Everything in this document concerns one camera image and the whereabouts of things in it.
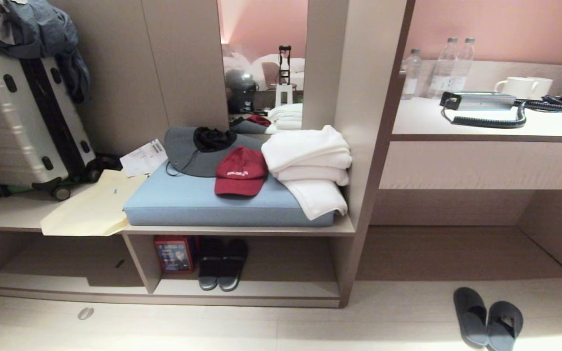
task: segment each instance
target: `floor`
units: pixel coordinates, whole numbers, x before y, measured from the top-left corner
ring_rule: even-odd
[[[476,289],[488,306],[508,300],[522,310],[515,351],[562,350],[562,268],[517,231],[468,230],[373,230],[364,280],[341,310],[0,297],[0,351],[466,351],[451,302],[460,286]],[[480,257],[462,255],[470,244]],[[523,278],[529,273],[532,279]],[[94,307],[94,315],[78,320],[84,307]]]

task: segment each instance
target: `water bottle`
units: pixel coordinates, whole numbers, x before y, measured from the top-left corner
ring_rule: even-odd
[[[441,98],[443,92],[448,89],[457,59],[457,41],[457,38],[448,38],[448,44],[439,54],[433,80],[428,87],[428,98]]]
[[[474,38],[466,38],[465,46],[457,54],[455,69],[450,80],[449,91],[462,91],[470,73],[472,62],[474,62]]]
[[[406,71],[406,78],[404,80],[401,97],[403,100],[410,100],[413,97],[413,94],[415,94],[415,89],[418,86],[418,77],[420,75],[421,66],[422,59],[420,58],[420,49],[411,49],[411,54],[403,62],[403,67]]]

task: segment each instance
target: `black slipper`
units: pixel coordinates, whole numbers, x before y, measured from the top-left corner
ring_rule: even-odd
[[[244,240],[231,240],[222,258],[221,275],[218,285],[222,291],[234,291],[240,282],[241,271],[248,256],[248,247]]]
[[[468,346],[482,349],[487,345],[487,308],[482,298],[470,288],[459,288],[454,295],[461,337]]]
[[[221,273],[223,246],[220,239],[205,238],[201,240],[201,264],[199,266],[199,287],[208,291],[218,285]]]
[[[506,301],[491,305],[487,321],[490,351],[512,351],[515,339],[524,327],[524,316],[520,309]]]

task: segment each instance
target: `white mug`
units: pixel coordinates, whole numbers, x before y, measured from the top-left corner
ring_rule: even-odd
[[[535,82],[537,82],[537,88],[529,96],[530,100],[541,100],[543,96],[548,95],[550,91],[550,87],[552,86],[552,82],[553,82],[552,79],[541,78],[541,77],[526,77],[526,78],[534,79]]]
[[[499,92],[498,87],[502,84],[504,84],[504,88]],[[531,94],[535,93],[536,88],[537,82],[532,78],[509,77],[506,80],[497,82],[493,87],[493,91],[513,95],[516,98],[528,98]]]

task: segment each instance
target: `suitcase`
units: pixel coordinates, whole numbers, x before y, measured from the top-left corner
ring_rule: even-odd
[[[0,54],[0,197],[18,186],[66,200],[63,181],[98,180],[95,158],[54,58]]]

